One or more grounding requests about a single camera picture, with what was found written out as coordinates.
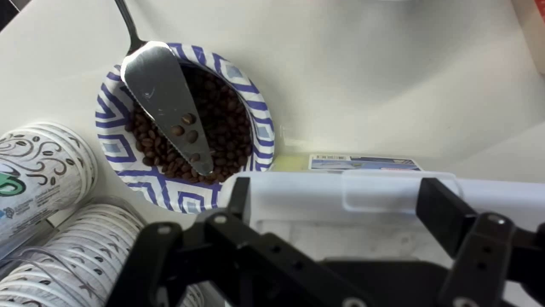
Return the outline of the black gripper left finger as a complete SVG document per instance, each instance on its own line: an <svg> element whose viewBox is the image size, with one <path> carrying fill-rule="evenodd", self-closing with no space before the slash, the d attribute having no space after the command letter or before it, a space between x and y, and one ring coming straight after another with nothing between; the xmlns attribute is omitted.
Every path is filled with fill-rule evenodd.
<svg viewBox="0 0 545 307"><path fill-rule="evenodd" d="M228 204L184 228L162 221L136 237L107 307L174 307L208 281L233 307L373 307L354 283L273 233L245 223L250 180L235 182Z"/></svg>

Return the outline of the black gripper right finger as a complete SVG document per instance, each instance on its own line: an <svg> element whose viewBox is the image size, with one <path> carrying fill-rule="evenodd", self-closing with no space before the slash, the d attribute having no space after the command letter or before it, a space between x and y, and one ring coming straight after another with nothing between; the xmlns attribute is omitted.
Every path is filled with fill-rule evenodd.
<svg viewBox="0 0 545 307"><path fill-rule="evenodd" d="M434 177L421 180L416 214L453 259L439 307L514 307L502 298L508 281L545 305L543 225L525 230L501 213L477 213Z"/></svg>

